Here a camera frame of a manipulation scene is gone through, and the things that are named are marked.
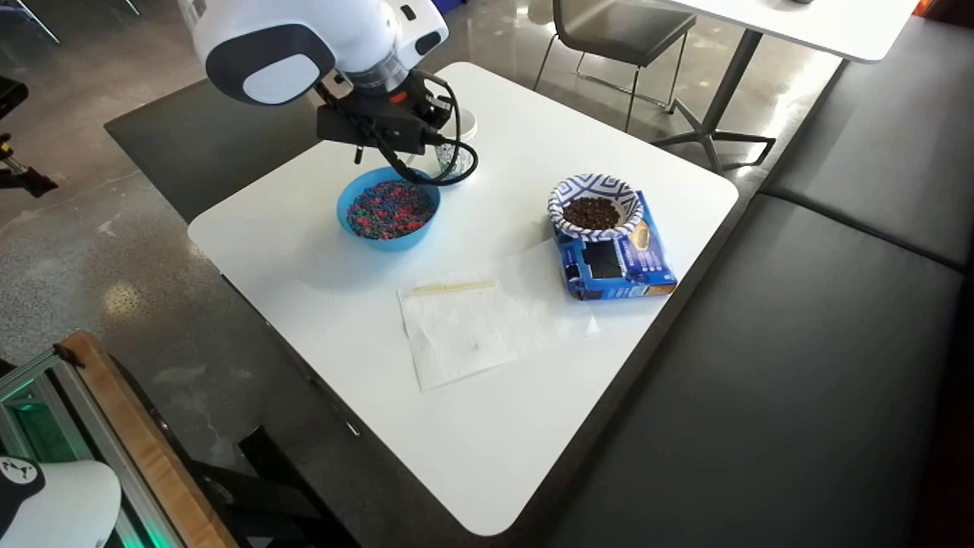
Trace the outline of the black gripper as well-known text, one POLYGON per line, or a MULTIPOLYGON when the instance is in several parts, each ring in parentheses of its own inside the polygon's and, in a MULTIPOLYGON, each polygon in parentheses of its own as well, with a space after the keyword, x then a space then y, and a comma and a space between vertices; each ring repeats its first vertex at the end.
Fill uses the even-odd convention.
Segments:
POLYGON ((454 88, 432 73, 409 73, 388 96, 388 107, 413 112, 432 128, 445 128, 455 114, 454 88))

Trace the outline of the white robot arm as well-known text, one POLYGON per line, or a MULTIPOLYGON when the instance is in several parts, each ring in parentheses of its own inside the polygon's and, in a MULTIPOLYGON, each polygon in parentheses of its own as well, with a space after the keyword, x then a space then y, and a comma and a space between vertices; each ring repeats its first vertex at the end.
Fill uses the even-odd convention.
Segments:
POLYGON ((446 40, 436 0, 178 0, 206 78, 229 96, 283 107, 323 95, 334 124, 442 128, 451 109, 420 61, 446 40))

